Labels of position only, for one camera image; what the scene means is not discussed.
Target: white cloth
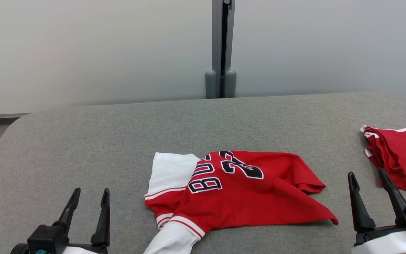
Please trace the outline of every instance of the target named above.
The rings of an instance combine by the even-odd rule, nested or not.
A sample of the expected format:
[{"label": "white cloth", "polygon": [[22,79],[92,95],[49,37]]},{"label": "white cloth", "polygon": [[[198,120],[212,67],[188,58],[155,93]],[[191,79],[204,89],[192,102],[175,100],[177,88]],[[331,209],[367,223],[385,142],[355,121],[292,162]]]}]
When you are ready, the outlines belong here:
[{"label": "white cloth", "polygon": [[157,152],[153,158],[150,185],[145,196],[161,195],[167,189],[187,187],[199,160],[200,158],[193,154],[179,155]]},{"label": "white cloth", "polygon": [[153,238],[143,254],[190,254],[198,238],[189,230],[168,222]]}]

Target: folded clothing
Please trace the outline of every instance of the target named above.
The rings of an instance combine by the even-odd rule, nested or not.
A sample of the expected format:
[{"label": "folded clothing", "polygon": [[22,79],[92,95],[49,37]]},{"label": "folded clothing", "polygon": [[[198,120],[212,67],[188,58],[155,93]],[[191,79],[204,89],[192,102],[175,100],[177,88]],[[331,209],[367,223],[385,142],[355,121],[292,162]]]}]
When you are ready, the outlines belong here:
[{"label": "folded clothing", "polygon": [[406,190],[406,128],[400,130],[361,127],[370,144],[366,156],[378,169],[384,169],[396,187]]}]

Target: white wall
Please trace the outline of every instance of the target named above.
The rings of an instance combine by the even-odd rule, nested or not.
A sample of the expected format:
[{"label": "white wall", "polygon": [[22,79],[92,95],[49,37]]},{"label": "white wall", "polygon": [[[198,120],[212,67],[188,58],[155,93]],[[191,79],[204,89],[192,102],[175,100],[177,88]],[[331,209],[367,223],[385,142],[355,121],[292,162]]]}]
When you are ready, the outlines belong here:
[{"label": "white wall", "polygon": [[0,0],[0,114],[205,97],[211,1]]},{"label": "white wall", "polygon": [[236,0],[236,96],[406,95],[406,0]]}]

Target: gray fabric surface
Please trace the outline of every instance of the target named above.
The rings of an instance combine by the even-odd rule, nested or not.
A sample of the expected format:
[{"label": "gray fabric surface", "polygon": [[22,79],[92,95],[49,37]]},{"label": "gray fabric surface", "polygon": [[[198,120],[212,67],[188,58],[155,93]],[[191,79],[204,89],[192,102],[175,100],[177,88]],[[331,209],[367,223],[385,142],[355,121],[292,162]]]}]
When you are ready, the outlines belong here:
[{"label": "gray fabric surface", "polygon": [[231,98],[24,116],[0,140],[0,254],[26,241],[39,224],[57,220],[76,187],[82,193],[71,241],[90,241],[107,187],[110,252],[142,253],[158,232],[153,212],[143,204],[155,151],[204,156],[218,150],[300,155],[327,185],[312,197],[337,216],[339,225],[324,221],[214,230],[193,254],[349,253],[355,241],[349,171],[355,172],[377,226],[394,221],[388,195],[364,155],[363,124],[406,127],[406,98],[388,93]]}]

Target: red fabric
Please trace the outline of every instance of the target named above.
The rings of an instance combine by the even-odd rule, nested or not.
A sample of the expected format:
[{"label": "red fabric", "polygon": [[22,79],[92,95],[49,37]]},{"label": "red fabric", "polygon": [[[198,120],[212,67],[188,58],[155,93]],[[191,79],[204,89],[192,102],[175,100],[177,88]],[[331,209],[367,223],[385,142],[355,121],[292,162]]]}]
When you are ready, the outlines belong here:
[{"label": "red fabric", "polygon": [[163,214],[174,213],[179,206],[183,192],[184,190],[178,190],[163,193],[157,198],[146,200],[145,206],[154,211],[156,218]]},{"label": "red fabric", "polygon": [[396,187],[406,190],[406,129],[385,130],[366,126],[364,133],[370,143],[367,150],[373,154],[369,159],[378,169],[388,173]]},{"label": "red fabric", "polygon": [[[213,228],[284,225],[325,219],[338,224],[328,208],[303,192],[320,193],[325,185],[295,154],[212,152],[197,163],[197,169],[208,163],[214,171],[191,178],[173,215],[189,219],[205,233]],[[262,179],[256,168],[261,170]],[[220,188],[217,182],[210,182],[215,177],[220,181]],[[209,179],[208,186],[212,189],[205,190],[198,183],[203,179]]]}]

